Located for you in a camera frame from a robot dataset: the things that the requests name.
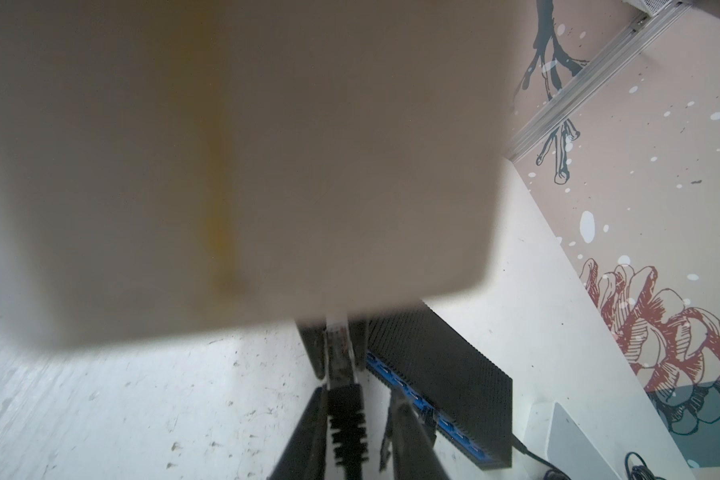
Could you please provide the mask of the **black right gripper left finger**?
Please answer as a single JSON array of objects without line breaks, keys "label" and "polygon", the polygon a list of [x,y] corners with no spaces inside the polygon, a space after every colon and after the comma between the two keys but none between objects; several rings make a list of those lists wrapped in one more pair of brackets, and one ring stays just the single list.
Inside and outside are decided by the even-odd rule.
[{"label": "black right gripper left finger", "polygon": [[314,390],[270,480],[323,480],[326,468],[328,391]]}]

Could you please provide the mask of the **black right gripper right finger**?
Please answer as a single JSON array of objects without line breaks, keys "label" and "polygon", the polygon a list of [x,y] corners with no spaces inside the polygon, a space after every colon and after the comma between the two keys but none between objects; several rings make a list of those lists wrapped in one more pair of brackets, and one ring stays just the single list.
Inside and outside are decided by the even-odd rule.
[{"label": "black right gripper right finger", "polygon": [[392,465],[395,480],[448,480],[411,401],[399,387],[390,393],[379,470]]}]

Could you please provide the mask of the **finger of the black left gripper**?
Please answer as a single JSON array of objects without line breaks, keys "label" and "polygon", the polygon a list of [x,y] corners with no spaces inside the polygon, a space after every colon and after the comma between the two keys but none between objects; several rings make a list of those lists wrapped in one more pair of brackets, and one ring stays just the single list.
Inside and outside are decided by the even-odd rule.
[{"label": "finger of the black left gripper", "polygon": [[368,326],[365,317],[351,318],[348,321],[349,337],[351,341],[354,366],[356,369],[365,369],[368,351]]},{"label": "finger of the black left gripper", "polygon": [[297,320],[296,327],[315,376],[325,378],[325,320]]}]

